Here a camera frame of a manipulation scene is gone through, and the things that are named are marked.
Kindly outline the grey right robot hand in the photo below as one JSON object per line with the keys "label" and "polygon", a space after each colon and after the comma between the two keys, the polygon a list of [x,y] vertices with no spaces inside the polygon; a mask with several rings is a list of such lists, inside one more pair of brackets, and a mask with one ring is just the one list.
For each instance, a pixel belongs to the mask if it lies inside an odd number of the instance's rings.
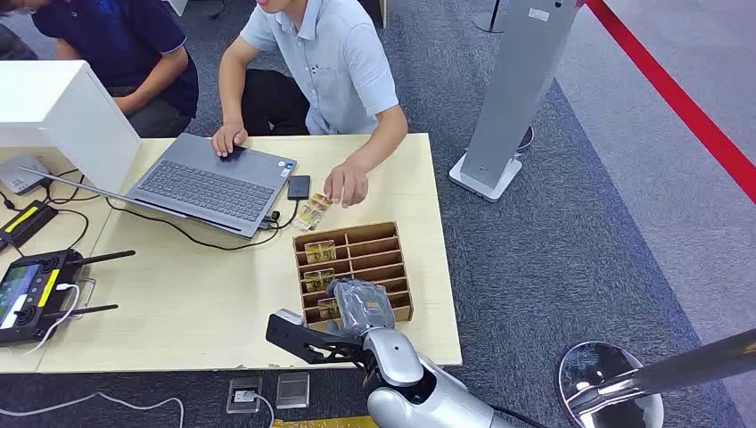
{"label": "grey right robot hand", "polygon": [[327,321],[328,333],[358,338],[376,328],[394,329],[396,326],[382,285],[359,279],[334,279],[326,288],[326,294],[335,298],[340,314],[340,321]]}

